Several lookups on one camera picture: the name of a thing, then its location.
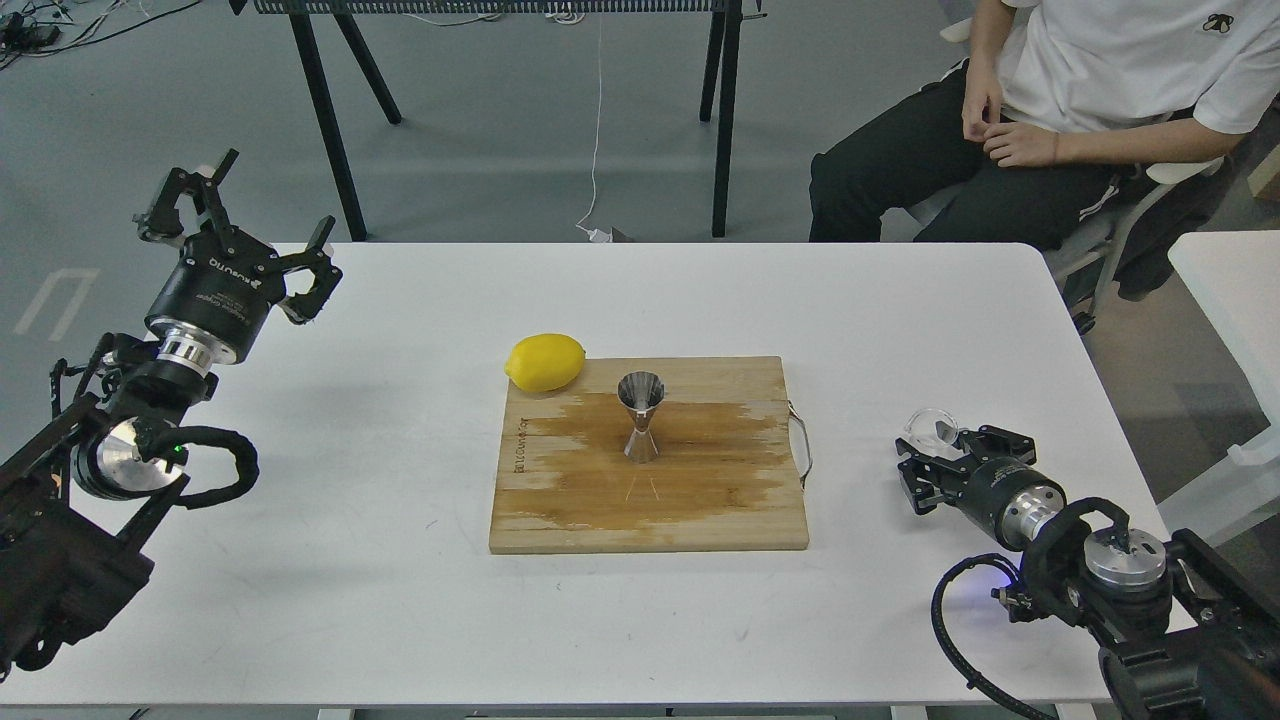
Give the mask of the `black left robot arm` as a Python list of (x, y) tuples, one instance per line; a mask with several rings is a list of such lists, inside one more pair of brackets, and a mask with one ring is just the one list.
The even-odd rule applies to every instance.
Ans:
[(3, 464), (3, 673), (46, 667), (101, 632), (146, 587), (143, 546), (174, 507), (229, 502), (256, 484), (259, 454), (238, 432), (184, 425), (218, 388), (216, 365), (250, 355), (269, 313), (311, 322), (343, 274), (324, 217), (283, 254), (234, 225), (212, 170), (169, 172), (140, 237), (178, 252), (146, 314), (150, 340), (106, 333), (87, 363), (50, 374), (50, 423)]

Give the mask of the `person's left hand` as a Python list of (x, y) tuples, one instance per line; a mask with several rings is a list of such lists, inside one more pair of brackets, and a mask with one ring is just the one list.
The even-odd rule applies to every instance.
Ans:
[(982, 136), (988, 159), (1001, 168), (1043, 168), (1059, 163), (1061, 135), (1023, 122), (991, 124)]

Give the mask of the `person's right hand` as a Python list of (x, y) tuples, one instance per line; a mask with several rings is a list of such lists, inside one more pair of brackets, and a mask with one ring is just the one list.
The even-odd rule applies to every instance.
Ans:
[(995, 64), (972, 56), (965, 70), (963, 137), (972, 142), (984, 141), (988, 129), (1001, 123), (1002, 106), (1004, 88)]

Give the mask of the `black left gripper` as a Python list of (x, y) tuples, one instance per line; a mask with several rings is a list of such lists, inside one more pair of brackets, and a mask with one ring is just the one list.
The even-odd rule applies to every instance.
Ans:
[[(133, 215), (143, 242), (182, 249), (179, 264), (145, 316), (146, 327), (157, 337), (178, 325), (202, 331), (215, 340), (215, 364), (246, 360), (278, 302), (291, 323), (303, 325), (314, 320), (343, 277), (328, 246), (337, 224), (334, 217), (317, 223), (302, 251), (276, 258), (275, 274), (256, 272), (276, 251), (237, 231), (219, 193), (238, 156), (236, 149), (228, 149), (215, 169), (172, 168), (148, 209)], [(180, 197), (191, 200), (202, 229), (191, 237), (180, 223)], [(223, 249), (233, 252), (225, 254)], [(293, 272), (307, 272), (314, 282), (305, 293), (284, 297), (283, 275)]]

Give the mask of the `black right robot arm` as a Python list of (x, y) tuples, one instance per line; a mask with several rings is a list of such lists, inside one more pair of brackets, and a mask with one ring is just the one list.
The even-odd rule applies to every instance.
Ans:
[(986, 565), (1006, 577), (991, 594), (1011, 621), (1057, 618), (1089, 632), (1125, 719), (1277, 716), (1277, 606), (1194, 532), (1162, 541), (1106, 498), (1069, 502), (1034, 469), (1034, 441), (1002, 428), (940, 423), (934, 441), (900, 438), (895, 446), (916, 514), (954, 506), (1021, 556), (964, 559), (934, 588), (934, 637), (968, 687), (1023, 717), (1041, 716), (983, 676), (945, 625), (948, 585)]

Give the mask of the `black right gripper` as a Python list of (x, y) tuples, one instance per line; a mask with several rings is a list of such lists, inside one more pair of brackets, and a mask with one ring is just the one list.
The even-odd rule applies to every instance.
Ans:
[[(963, 457), (931, 456), (896, 439), (904, 492), (916, 515), (956, 506), (1001, 547), (1025, 551), (1046, 523), (1066, 506), (1062, 488), (1030, 465), (1036, 442), (1004, 428), (961, 429)], [(966, 483), (966, 469), (975, 469)]]

